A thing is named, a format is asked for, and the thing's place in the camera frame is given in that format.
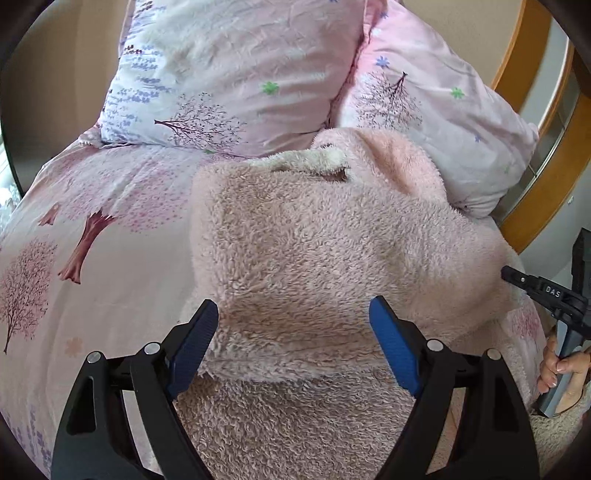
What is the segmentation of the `person's right hand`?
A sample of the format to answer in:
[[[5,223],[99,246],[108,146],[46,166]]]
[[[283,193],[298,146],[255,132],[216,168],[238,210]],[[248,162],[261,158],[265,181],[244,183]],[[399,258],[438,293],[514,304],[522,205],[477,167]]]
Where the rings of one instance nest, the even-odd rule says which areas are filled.
[[[556,348],[557,338],[555,333],[552,333],[548,336],[544,348],[537,388],[540,394],[547,393],[557,386],[559,376],[565,378],[571,375],[556,406],[555,413],[560,414],[576,405],[583,396],[590,370],[590,349],[578,351],[560,360],[555,353]]]

